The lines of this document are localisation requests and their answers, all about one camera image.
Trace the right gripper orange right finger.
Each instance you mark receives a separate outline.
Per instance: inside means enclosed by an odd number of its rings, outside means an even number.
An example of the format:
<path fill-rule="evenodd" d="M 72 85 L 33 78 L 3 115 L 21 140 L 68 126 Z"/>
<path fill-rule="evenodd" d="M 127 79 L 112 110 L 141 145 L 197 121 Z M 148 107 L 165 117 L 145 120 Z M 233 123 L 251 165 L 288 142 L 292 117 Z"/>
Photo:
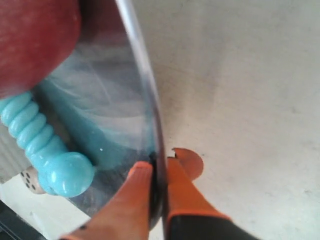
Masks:
<path fill-rule="evenodd" d="M 202 158 L 186 148 L 174 148 L 167 159 L 167 240 L 254 240 L 213 207 L 193 184 L 204 170 Z"/>

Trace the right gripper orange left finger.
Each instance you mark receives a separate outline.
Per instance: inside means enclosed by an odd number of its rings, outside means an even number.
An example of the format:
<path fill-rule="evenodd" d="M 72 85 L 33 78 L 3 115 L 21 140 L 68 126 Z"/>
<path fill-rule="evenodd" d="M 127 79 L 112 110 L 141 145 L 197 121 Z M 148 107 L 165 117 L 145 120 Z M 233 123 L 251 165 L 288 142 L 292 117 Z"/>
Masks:
<path fill-rule="evenodd" d="M 62 240 L 147 240 L 153 166 L 139 161 L 112 199 Z"/>

